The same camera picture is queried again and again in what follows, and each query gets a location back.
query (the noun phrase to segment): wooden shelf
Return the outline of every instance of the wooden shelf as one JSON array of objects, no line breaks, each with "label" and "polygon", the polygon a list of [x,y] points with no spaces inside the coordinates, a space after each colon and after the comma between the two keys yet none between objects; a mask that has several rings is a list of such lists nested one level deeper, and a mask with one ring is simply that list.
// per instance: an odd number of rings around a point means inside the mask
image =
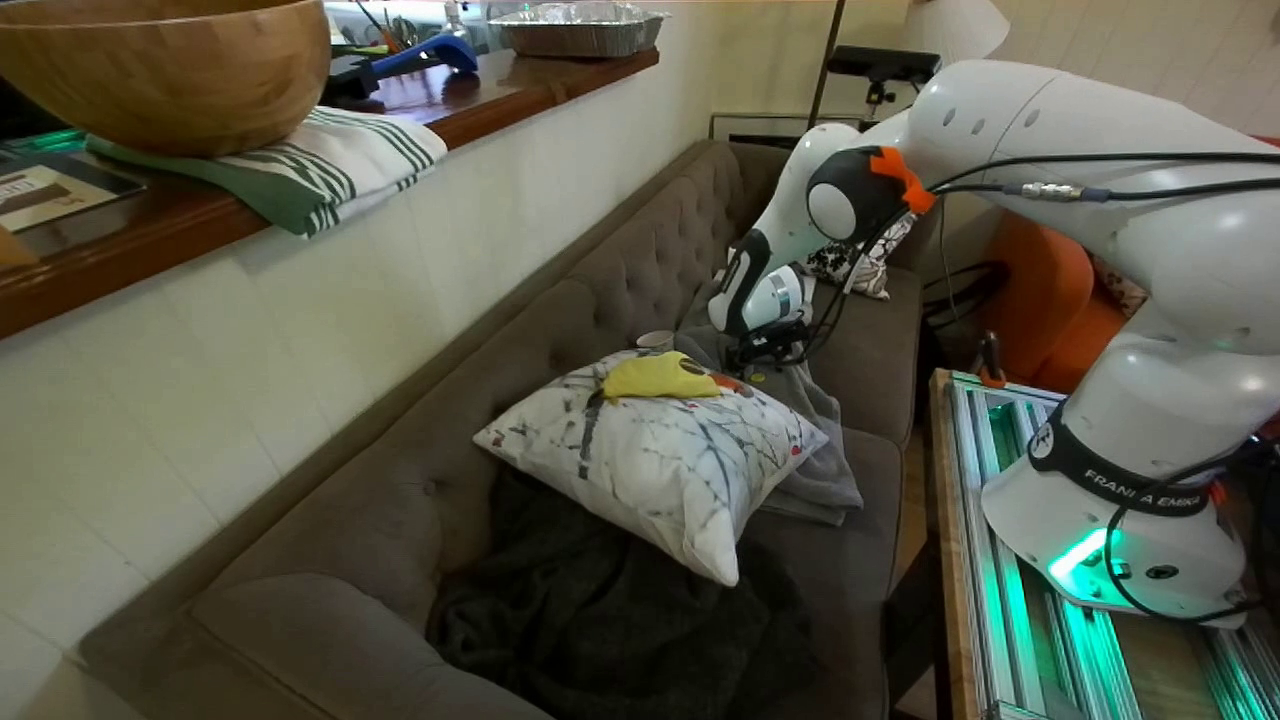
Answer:
[{"label": "wooden shelf", "polygon": [[[383,81],[375,102],[388,115],[427,123],[456,153],[536,112],[637,76],[654,62],[654,47],[596,64],[492,52],[478,57],[478,76],[425,70]],[[229,247],[258,230],[262,221],[236,195],[155,174],[139,195],[19,231],[35,263],[0,274],[0,338]]]}]

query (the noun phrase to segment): dark cloth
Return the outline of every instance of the dark cloth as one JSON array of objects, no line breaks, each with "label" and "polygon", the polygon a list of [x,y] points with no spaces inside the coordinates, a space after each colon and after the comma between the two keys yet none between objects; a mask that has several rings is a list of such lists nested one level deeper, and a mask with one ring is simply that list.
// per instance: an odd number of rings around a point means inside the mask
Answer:
[{"label": "dark cloth", "polygon": [[520,471],[492,494],[492,537],[445,582],[433,646],[561,720],[750,717],[816,673],[793,582],[757,546],[720,589]]}]

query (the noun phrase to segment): gray couch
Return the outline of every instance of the gray couch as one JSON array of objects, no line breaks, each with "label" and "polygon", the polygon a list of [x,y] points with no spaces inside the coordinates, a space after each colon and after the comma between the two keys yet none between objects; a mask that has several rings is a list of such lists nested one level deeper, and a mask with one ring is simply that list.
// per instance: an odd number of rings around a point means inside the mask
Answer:
[{"label": "gray couch", "polygon": [[[440,586],[489,550],[500,466],[471,434],[548,378],[673,328],[763,209],[784,153],[694,146],[527,276],[224,537],[82,642],[143,717],[544,717],[425,642]],[[878,618],[916,412],[921,284],[851,300],[811,360],[845,406],[863,507],[845,526],[757,511],[789,570],[821,673],[760,717],[888,717]]]}]

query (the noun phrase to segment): couch armrest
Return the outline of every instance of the couch armrest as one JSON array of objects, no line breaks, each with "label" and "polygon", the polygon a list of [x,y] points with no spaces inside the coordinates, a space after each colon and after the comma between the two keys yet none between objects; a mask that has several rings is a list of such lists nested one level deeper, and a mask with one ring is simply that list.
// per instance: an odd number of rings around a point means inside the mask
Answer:
[{"label": "couch armrest", "polygon": [[[236,677],[272,683],[293,717],[544,720],[508,688],[440,659],[413,624],[330,576],[267,576],[217,594],[193,609],[193,624],[220,659],[241,665]],[[208,704],[229,717],[278,711],[236,707],[236,688],[220,683]]]}]

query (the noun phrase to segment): paint-splattered pillow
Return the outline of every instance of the paint-splattered pillow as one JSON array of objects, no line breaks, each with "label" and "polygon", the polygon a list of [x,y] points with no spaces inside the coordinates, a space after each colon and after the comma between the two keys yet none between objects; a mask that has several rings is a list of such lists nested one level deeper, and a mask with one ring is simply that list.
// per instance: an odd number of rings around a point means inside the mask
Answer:
[{"label": "paint-splattered pillow", "polygon": [[737,586],[742,526],[827,438],[749,383],[706,400],[605,400],[601,380],[633,356],[557,378],[476,443],[683,570]]}]

